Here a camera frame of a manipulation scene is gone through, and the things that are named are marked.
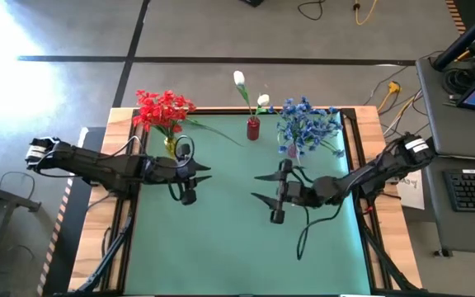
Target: paper sign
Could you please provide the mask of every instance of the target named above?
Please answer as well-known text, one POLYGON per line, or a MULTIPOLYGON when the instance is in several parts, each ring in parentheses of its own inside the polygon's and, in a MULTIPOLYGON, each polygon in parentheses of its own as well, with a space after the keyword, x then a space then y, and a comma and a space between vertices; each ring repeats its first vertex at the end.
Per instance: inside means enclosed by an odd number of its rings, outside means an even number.
POLYGON ((425 200, 422 195, 421 171, 410 172, 406 177, 399 181, 397 190, 401 196, 403 206, 425 209, 425 200))

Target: concrete floor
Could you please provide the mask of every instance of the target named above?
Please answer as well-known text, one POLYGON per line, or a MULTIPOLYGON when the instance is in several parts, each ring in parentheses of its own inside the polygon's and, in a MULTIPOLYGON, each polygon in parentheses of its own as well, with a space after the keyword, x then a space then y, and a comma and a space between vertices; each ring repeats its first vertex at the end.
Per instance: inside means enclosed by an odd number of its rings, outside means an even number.
MULTIPOLYGON (((25 171, 28 143, 38 136, 59 136, 76 143, 80 129, 106 124, 123 63, 17 62, 17 55, 126 56, 142 0, 0 1, 0 177, 25 171)), ((381 0, 364 26, 354 21, 351 3, 324 3, 320 21, 299 15, 303 1, 266 0, 251 8, 238 0, 152 0, 137 56, 276 57, 328 59, 416 59, 443 50, 458 32, 444 0, 381 0)), ((362 1, 367 12, 370 1, 362 1)), ((307 7, 306 12, 317 12, 307 7)), ((360 105, 375 84, 396 66, 142 64, 135 63, 122 106, 134 106, 136 89, 173 89, 199 106, 242 106, 232 72, 247 75, 252 93, 268 92, 274 103, 306 95, 315 105, 360 105)), ((394 80, 403 87, 399 101, 419 88, 408 68, 394 80)), ((381 87, 370 104, 382 100, 381 87)), ((424 110, 422 101, 417 105, 424 110)), ((389 124, 398 108, 384 115, 389 124)), ((413 132, 427 119, 409 110, 399 127, 413 132)), ((430 136, 424 129, 423 136, 430 136)), ((0 275, 0 291, 30 296, 40 278, 65 180, 35 175, 33 200, 39 214, 18 210, 12 217, 8 246, 23 244, 35 254, 16 252, 12 271, 0 275)), ((23 180, 9 177, 20 194, 23 180)), ((410 223, 421 279, 428 290, 475 294, 475 254, 434 259, 433 224, 410 223), (460 277, 467 276, 464 282, 460 277)))

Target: flower bouquet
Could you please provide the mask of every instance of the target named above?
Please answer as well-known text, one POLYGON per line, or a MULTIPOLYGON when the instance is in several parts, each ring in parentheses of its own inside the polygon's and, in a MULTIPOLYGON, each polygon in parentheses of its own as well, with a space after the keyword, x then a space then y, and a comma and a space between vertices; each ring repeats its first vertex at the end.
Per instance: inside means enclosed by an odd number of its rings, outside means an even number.
POLYGON ((256 140, 260 137, 260 119, 257 117, 261 113, 266 113, 267 109, 264 106, 269 105, 269 95, 260 94, 257 98, 257 108, 256 112, 252 114, 251 103, 248 100, 248 91, 245 87, 245 76, 241 71, 234 71, 234 82, 236 83, 236 88, 243 97, 243 100, 248 105, 248 110, 251 112, 251 117, 247 120, 247 138, 249 140, 256 140))
MULTIPOLYGON (((273 106, 269 112, 275 112, 273 106)), ((306 97, 293 105, 293 99, 287 99, 280 112, 282 121, 278 122, 279 153, 287 153, 290 158, 297 158, 323 146, 337 158, 344 156, 344 150, 335 148, 327 139, 336 137, 342 125, 335 119, 338 110, 331 107, 329 110, 314 109, 306 97)))
POLYGON ((176 134, 182 132, 181 124, 190 124, 210 130, 240 145, 217 129, 202 125, 196 120, 188 119, 188 113, 195 111, 196 106, 191 100, 182 95, 177 95, 173 91, 165 91, 161 95, 144 90, 138 90, 136 94, 139 99, 138 104, 141 107, 139 115, 133 118, 133 125, 142 124, 146 130, 149 130, 151 126, 161 132, 165 137, 166 150, 173 158, 175 157, 177 142, 176 134))

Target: small red vase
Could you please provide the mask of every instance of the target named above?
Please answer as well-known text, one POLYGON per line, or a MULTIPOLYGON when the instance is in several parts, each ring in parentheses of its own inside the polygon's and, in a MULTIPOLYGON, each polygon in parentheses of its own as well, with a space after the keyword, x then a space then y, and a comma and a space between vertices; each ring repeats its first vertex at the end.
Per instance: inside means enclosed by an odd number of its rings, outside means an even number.
POLYGON ((251 116, 247 120, 247 138, 256 140, 260 137, 260 119, 257 116, 251 116))

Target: green mat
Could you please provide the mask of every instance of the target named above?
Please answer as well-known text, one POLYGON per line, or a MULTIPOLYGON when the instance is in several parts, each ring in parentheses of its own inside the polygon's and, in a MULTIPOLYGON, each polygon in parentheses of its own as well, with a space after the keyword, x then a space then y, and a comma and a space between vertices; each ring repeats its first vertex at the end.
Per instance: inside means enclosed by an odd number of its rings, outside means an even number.
MULTIPOLYGON (((312 226, 303 259, 296 243, 305 226, 303 208, 285 204, 285 222, 269 222, 268 207, 250 195, 275 197, 276 182, 254 176, 273 173, 286 155, 277 152, 276 115, 261 117, 260 138, 246 137, 247 115, 193 115, 237 140, 185 127, 195 141, 195 160, 212 175, 197 188, 197 202, 183 206, 167 186, 142 186, 134 225, 127 295, 323 295, 369 294, 353 201, 338 217, 312 226)), ((166 155, 164 137, 151 131, 148 153, 166 155)), ((344 148, 341 134, 332 141, 344 148)), ((345 158, 325 148, 302 157, 310 178, 348 173, 345 158)), ((336 206, 310 210, 311 220, 336 206)))

